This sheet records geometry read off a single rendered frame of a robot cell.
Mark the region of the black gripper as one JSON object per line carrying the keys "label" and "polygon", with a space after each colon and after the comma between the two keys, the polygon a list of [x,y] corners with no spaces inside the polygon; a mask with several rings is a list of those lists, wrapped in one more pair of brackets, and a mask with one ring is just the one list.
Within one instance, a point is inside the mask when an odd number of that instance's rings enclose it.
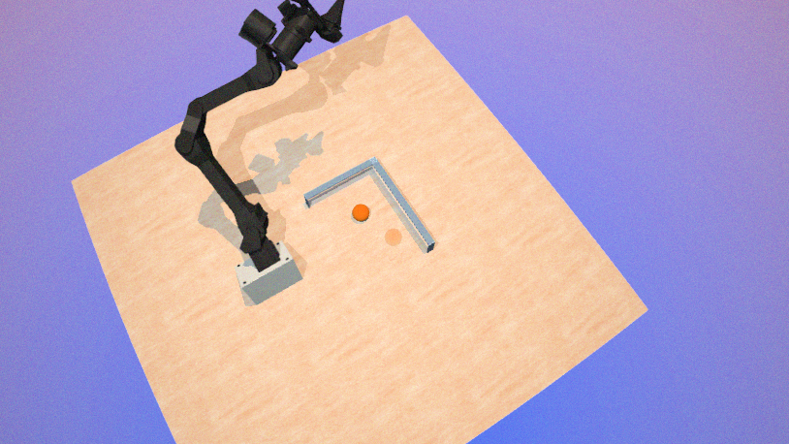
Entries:
{"label": "black gripper", "polygon": [[[322,39],[330,43],[338,43],[343,34],[341,31],[341,17],[343,11],[344,0],[336,0],[332,7],[322,16],[316,12],[313,6],[307,0],[291,0],[301,5],[295,8],[295,15],[290,21],[284,21],[282,24],[292,34],[295,34],[300,41],[311,43],[310,36],[314,31],[318,33]],[[339,31],[340,30],[340,31]]]}

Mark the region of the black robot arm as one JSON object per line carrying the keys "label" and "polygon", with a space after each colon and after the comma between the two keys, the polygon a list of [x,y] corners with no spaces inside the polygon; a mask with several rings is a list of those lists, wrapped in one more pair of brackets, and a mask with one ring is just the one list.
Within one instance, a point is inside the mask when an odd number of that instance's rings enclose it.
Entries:
{"label": "black robot arm", "polygon": [[[276,23],[257,9],[250,13],[238,35],[256,48],[256,65],[241,77],[189,103],[174,145],[181,157],[200,169],[223,202],[234,213],[237,227],[243,236],[239,249],[250,255],[258,272],[280,261],[277,248],[266,236],[268,212],[259,202],[254,205],[239,192],[214,157],[204,130],[209,111],[244,92],[274,85],[283,71],[281,63],[285,65],[285,72],[295,70],[299,66],[293,58],[298,54],[303,43],[295,34],[282,29],[275,41],[270,44],[277,32],[275,26]],[[273,53],[276,54],[275,57]]]}

